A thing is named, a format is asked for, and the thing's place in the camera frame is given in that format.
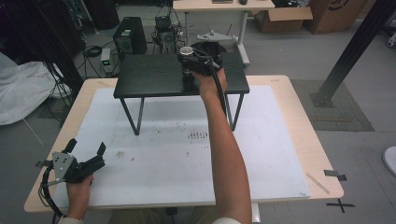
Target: table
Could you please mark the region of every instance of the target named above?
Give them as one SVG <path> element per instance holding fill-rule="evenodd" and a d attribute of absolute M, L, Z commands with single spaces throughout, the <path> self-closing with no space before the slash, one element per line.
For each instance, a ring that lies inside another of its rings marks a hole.
<path fill-rule="evenodd" d="M 227 75 L 225 103 L 230 126 L 234 130 L 244 94 L 249 93 L 249 87 L 239 55 L 237 53 L 223 53 L 222 56 Z M 195 82 L 183 82 L 182 77 L 181 64 L 177 60 L 176 54 L 125 55 L 119 81 L 114 91 L 114 98 L 120 99 L 135 135 L 139 135 L 140 132 L 146 97 L 199 95 L 197 84 Z M 227 94 L 239 94 L 239 103 L 234 119 L 228 104 Z M 141 99 L 136 126 L 125 103 L 125 98 Z"/>
<path fill-rule="evenodd" d="M 250 64 L 248 55 L 244 46 L 244 35 L 246 22 L 248 19 L 248 13 L 251 10 L 268 10 L 274 8 L 274 4 L 271 0 L 248 0 L 246 5 L 239 4 L 238 0 L 233 0 L 230 4 L 213 4 L 211 0 L 179 0 L 174 1 L 173 8 L 175 11 L 184 12 L 185 26 L 186 26 L 186 45 L 190 45 L 188 37 L 190 36 L 189 31 L 189 14 L 190 12 L 199 11 L 242 11 L 241 14 L 241 26 L 239 29 L 239 36 L 236 38 L 236 44 L 242 57 L 244 65 Z"/>
<path fill-rule="evenodd" d="M 323 170 L 332 170 L 332 166 L 289 79 L 285 76 L 249 76 L 247 82 L 249 85 L 269 85 L 272 87 L 311 191 L 309 200 L 341 198 L 344 191 L 338 179 L 333 176 L 326 176 L 323 172 Z M 114 88 L 116 83 L 116 78 L 95 78 L 85 81 L 51 152 L 62 151 L 68 141 L 77 135 L 79 126 L 84 120 L 96 90 L 99 88 Z M 44 171 L 45 169 L 41 171 L 26 200 L 24 209 L 27 212 L 51 211 L 50 208 L 45 207 L 40 202 L 37 195 Z M 49 179 L 53 179 L 53 177 L 53 173 L 51 173 Z M 56 187 L 50 188 L 51 194 L 53 194 L 54 188 Z"/>

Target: black object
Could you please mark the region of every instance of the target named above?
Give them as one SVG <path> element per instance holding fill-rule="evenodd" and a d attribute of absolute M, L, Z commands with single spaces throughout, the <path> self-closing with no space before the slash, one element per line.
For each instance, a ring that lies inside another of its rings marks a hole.
<path fill-rule="evenodd" d="M 125 17 L 113 39 L 119 53 L 146 54 L 148 49 L 142 20 L 139 17 Z"/>
<path fill-rule="evenodd" d="M 39 5 L 41 2 L 43 1 L 1 0 L 0 12 L 6 14 L 12 21 L 25 46 L 43 62 L 54 77 L 59 78 L 72 89 L 73 96 L 77 97 L 83 80 L 61 37 L 45 17 Z M 59 3 L 62 0 L 53 0 L 53 2 Z M 55 64 L 62 72 L 62 76 L 55 69 Z"/>
<path fill-rule="evenodd" d="M 168 216 L 177 215 L 177 208 L 176 207 L 167 207 L 166 208 L 166 215 L 168 215 Z"/>
<path fill-rule="evenodd" d="M 248 81 L 243 63 L 238 53 L 222 53 L 223 66 L 227 76 L 225 100 L 228 119 L 232 130 L 235 129 L 244 94 L 249 93 Z M 140 123 L 146 97 L 199 95 L 195 82 L 186 86 L 180 78 L 180 62 L 176 54 L 125 55 L 120 76 L 114 90 L 114 98 L 120 99 L 124 111 L 134 130 L 139 135 Z M 239 94 L 239 102 L 233 120 L 227 94 Z M 137 126 L 134 125 L 125 98 L 141 98 Z"/>
<path fill-rule="evenodd" d="M 107 30 L 120 24 L 114 0 L 84 0 L 93 23 L 99 30 Z"/>
<path fill-rule="evenodd" d="M 191 76 L 194 71 L 205 76 L 212 76 L 212 66 L 216 65 L 216 72 L 222 67 L 221 53 L 225 48 L 218 42 L 198 42 L 191 47 L 180 49 L 177 59 L 181 62 L 181 73 L 184 77 Z"/>
<path fill-rule="evenodd" d="M 396 9 L 394 0 L 377 0 L 318 92 L 311 93 L 316 107 L 333 106 L 332 97 L 347 74 Z"/>
<path fill-rule="evenodd" d="M 171 31 L 172 30 L 171 18 L 169 16 L 156 17 L 155 29 L 159 33 Z"/>
<path fill-rule="evenodd" d="M 60 0 L 36 0 L 56 35 L 61 39 L 71 57 L 82 49 L 85 42 L 70 18 L 66 4 Z"/>
<path fill-rule="evenodd" d="M 181 62 L 181 73 L 183 74 L 184 82 L 193 82 L 191 71 L 213 77 L 218 89 L 221 107 L 225 116 L 227 116 L 224 94 L 217 75 L 217 72 L 222 68 L 221 53 L 223 50 L 225 48 L 218 42 L 199 42 L 191 47 L 181 48 L 177 59 Z"/>
<path fill-rule="evenodd" d="M 159 0 L 158 7 L 172 7 L 173 0 Z"/>
<path fill-rule="evenodd" d="M 71 158 L 69 157 L 68 153 L 72 152 L 73 148 L 75 147 L 77 141 L 76 139 L 71 139 L 69 143 L 67 144 L 66 148 L 60 153 L 60 154 L 65 154 L 67 155 L 66 158 Z M 49 176 L 50 176 L 50 171 L 54 169 L 54 164 L 58 163 L 64 163 L 66 159 L 63 159 L 61 161 L 60 158 L 54 158 L 52 161 L 49 162 L 49 166 L 47 167 L 46 171 L 43 174 L 43 179 L 40 184 L 40 188 L 42 188 L 42 193 L 39 192 L 40 198 L 41 196 L 44 196 L 44 199 L 47 201 L 49 204 L 49 207 L 55 212 L 56 216 L 58 217 L 64 217 L 64 214 L 61 212 L 61 210 L 58 208 L 56 203 L 52 200 L 50 196 L 50 190 L 49 186 L 53 184 L 58 184 L 61 182 L 69 182 L 69 183 L 80 183 L 82 182 L 85 178 L 87 178 L 89 175 L 93 174 L 95 171 L 99 170 L 103 166 L 105 166 L 105 161 L 103 160 L 103 154 L 105 153 L 106 146 L 104 143 L 101 144 L 97 151 L 97 155 L 93 157 L 92 159 L 86 161 L 86 162 L 81 162 L 77 163 L 76 158 L 72 158 L 70 162 L 70 165 L 67 167 L 67 170 L 65 171 L 63 180 L 55 180 L 54 182 L 48 182 Z"/>

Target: carpet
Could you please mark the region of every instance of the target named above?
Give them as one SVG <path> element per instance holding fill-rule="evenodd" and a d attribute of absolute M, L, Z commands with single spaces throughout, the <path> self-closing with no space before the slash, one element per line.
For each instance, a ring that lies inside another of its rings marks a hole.
<path fill-rule="evenodd" d="M 314 107 L 309 93 L 317 92 L 323 80 L 291 81 L 306 115 L 316 131 L 373 132 L 374 128 L 342 83 L 335 92 L 334 107 Z"/>

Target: computer tower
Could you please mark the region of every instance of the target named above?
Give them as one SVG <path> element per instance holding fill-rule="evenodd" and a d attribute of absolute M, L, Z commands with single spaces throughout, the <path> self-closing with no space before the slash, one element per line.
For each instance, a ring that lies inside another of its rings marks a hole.
<path fill-rule="evenodd" d="M 119 53 L 146 54 L 148 49 L 142 20 L 139 17 L 125 17 L 113 39 Z"/>

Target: equipment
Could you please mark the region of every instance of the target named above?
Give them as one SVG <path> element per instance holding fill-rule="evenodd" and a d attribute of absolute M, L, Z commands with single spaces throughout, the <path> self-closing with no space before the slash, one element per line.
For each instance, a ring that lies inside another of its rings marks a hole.
<path fill-rule="evenodd" d="M 102 57 L 100 59 L 106 73 L 112 73 L 116 67 L 114 57 L 111 55 L 111 49 L 102 49 Z"/>
<path fill-rule="evenodd" d="M 105 166 L 105 161 L 102 157 L 106 150 L 104 143 L 99 146 L 96 156 L 86 162 L 80 163 L 77 162 L 74 156 L 69 154 L 72 152 L 76 143 L 76 139 L 73 138 L 69 141 L 66 148 L 62 152 L 52 153 L 52 161 L 47 161 L 49 165 L 43 174 L 43 179 L 40 185 L 40 199 L 44 198 L 58 217 L 63 217 L 64 214 L 52 200 L 49 186 L 62 182 L 80 183 L 86 177 Z M 48 182 L 50 171 L 52 169 L 55 171 L 55 180 Z"/>
<path fill-rule="evenodd" d="M 152 40 L 160 47 L 161 54 L 165 52 L 176 53 L 176 30 L 172 26 L 169 15 L 155 18 L 155 32 L 152 34 Z"/>
<path fill-rule="evenodd" d="M 217 75 L 217 72 L 222 68 L 221 53 L 225 51 L 225 48 L 218 42 L 198 42 L 191 47 L 181 48 L 177 59 L 181 62 L 183 82 L 189 84 L 194 81 L 191 71 L 214 78 L 221 107 L 227 116 L 224 94 Z"/>
<path fill-rule="evenodd" d="M 145 54 L 148 49 L 142 20 L 139 17 L 124 17 L 113 39 L 119 53 Z"/>

